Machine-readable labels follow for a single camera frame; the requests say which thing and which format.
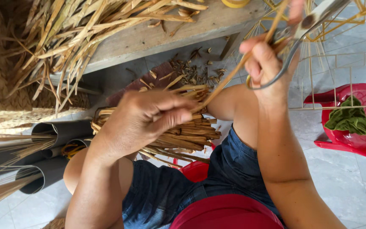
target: gray pipe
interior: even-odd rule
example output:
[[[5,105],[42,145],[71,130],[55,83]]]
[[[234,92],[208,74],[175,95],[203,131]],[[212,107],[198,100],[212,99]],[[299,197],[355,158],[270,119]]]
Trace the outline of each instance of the gray pipe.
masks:
[[[36,193],[63,179],[64,169],[66,168],[67,162],[68,161],[65,157],[58,156],[52,159],[33,163],[32,165],[35,166],[35,171],[41,172],[43,177],[24,186],[20,189],[20,191],[25,194]],[[21,173],[23,173],[25,170],[26,168],[20,169],[15,179],[18,180],[23,178]]]
[[[52,133],[57,134],[57,139],[51,148],[66,144],[74,138],[93,135],[90,120],[75,120],[64,122],[45,122],[38,123],[32,129],[32,134]]]
[[[1,151],[0,152],[0,165],[3,165],[7,161],[14,159],[15,156],[12,153],[16,152],[18,150],[21,150],[21,149],[24,149],[24,148]],[[31,155],[28,155],[28,156],[24,157],[23,159],[20,159],[19,161],[15,162],[11,166],[30,165],[30,164],[33,164],[35,162],[42,161],[44,159],[45,158],[43,157],[41,151],[38,151],[38,152],[35,152]],[[8,172],[8,171],[4,171],[4,169],[5,168],[0,168],[0,175]]]
[[[58,146],[58,147],[51,148],[51,149],[44,149],[41,151],[41,153],[46,159],[51,159],[51,158],[60,156],[62,148],[63,148],[63,146]]]
[[[86,147],[89,147],[91,141],[87,141],[86,139],[92,139],[92,138],[94,138],[94,135],[88,136],[88,137],[83,137],[83,138],[75,138],[75,139],[70,140],[68,143],[66,143],[66,145],[75,142],[76,144],[83,144]]]

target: metal scissors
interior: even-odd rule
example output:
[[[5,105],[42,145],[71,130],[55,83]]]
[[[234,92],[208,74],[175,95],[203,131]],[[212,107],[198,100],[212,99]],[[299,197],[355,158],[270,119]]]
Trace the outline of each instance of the metal scissors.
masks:
[[[259,88],[252,88],[250,86],[251,76],[248,75],[245,85],[248,89],[259,90],[266,88],[280,79],[287,69],[295,55],[298,47],[306,38],[306,35],[318,28],[328,17],[338,12],[341,8],[346,6],[350,0],[324,0],[320,3],[309,15],[307,15],[300,23],[289,25],[282,29],[277,29],[272,37],[271,44],[290,38],[289,44],[293,43],[289,55],[282,65],[279,73],[267,84],[261,85]]]

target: green towel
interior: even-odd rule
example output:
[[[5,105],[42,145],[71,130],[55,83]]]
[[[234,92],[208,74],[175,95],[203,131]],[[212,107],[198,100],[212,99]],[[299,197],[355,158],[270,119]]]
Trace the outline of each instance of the green towel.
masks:
[[[361,106],[361,102],[354,96],[348,97],[341,106]],[[348,130],[350,134],[366,135],[366,116],[363,108],[344,108],[330,112],[329,120],[324,125],[329,130]]]

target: wooden bench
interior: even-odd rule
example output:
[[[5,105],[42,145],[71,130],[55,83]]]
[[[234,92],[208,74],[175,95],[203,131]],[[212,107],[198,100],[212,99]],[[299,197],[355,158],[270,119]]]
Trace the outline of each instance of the wooden bench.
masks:
[[[193,16],[194,23],[184,24],[173,37],[180,22],[165,22],[166,34],[159,28],[148,28],[144,22],[105,39],[97,48],[84,74],[189,44],[230,35],[219,60],[238,49],[242,39],[265,13],[264,2],[251,0],[243,8],[229,8],[221,0],[205,0],[207,10]],[[170,14],[178,14],[177,9]],[[51,76],[58,81],[60,76]]]

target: right hand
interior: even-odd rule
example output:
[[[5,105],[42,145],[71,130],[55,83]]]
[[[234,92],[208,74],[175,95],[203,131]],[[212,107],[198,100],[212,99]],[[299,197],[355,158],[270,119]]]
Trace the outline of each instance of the right hand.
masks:
[[[258,88],[270,82],[282,68],[282,62],[278,60],[273,49],[264,42],[266,34],[248,39],[242,42],[240,52],[252,52],[252,56],[245,63],[245,69],[252,77],[252,87]],[[293,57],[287,72],[271,86],[255,90],[258,102],[266,106],[287,105],[287,93],[292,75],[299,61],[299,52]]]

